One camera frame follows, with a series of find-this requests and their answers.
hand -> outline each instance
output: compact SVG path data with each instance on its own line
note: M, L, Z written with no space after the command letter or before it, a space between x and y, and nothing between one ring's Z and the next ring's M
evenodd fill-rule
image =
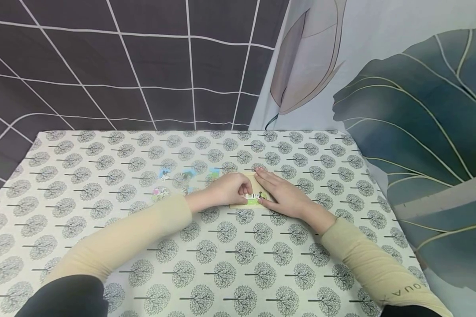
M246 204L243 194L252 194L252 184L242 173L229 173L215 180L202 191L185 197L193 213L220 205Z
M277 213L301 219L304 211L315 204L298 187L263 168L256 168L255 178L277 200L277 203L273 203L260 198L258 203Z
M263 168L256 168L255 178L277 200L277 203L274 203L260 198L257 201L262 206L277 213L301 219L321 235L335 223L336 217L332 213L314 203L298 187L288 181Z

cloth backdrop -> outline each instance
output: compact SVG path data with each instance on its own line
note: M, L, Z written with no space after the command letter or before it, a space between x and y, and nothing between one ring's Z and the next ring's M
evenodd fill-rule
M44 130L247 130L288 0L0 0L0 186Z

tablecloth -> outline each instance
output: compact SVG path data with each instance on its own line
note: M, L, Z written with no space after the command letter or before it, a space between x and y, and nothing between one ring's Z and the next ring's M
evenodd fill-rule
M79 240L173 193L264 167L424 280L354 140L332 131L46 131L0 191L0 316ZM108 313L373 317L380 309L304 222L214 207L105 284Z

person's left hand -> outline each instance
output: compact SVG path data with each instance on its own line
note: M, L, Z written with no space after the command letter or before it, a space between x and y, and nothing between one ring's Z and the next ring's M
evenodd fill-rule
M216 179L204 190L185 197L193 213L220 205L246 204L243 194L252 194L252 184L242 173L229 173Z

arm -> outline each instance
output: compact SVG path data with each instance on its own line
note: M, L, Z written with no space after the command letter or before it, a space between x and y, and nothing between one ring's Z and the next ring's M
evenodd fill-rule
M44 284L74 275L95 276L104 282L112 271L150 244L188 226L192 214L212 206L246 203L241 195L248 192L252 193L249 180L241 173L231 173L202 191L169 197L81 240L65 254Z
M275 174L259 169L256 173L259 184L278 198L277 203L265 199L259 202L286 216L297 217L314 228L322 235L322 245L349 267L376 303L381 306L422 306L442 317L452 316L434 293L354 225L337 219Z

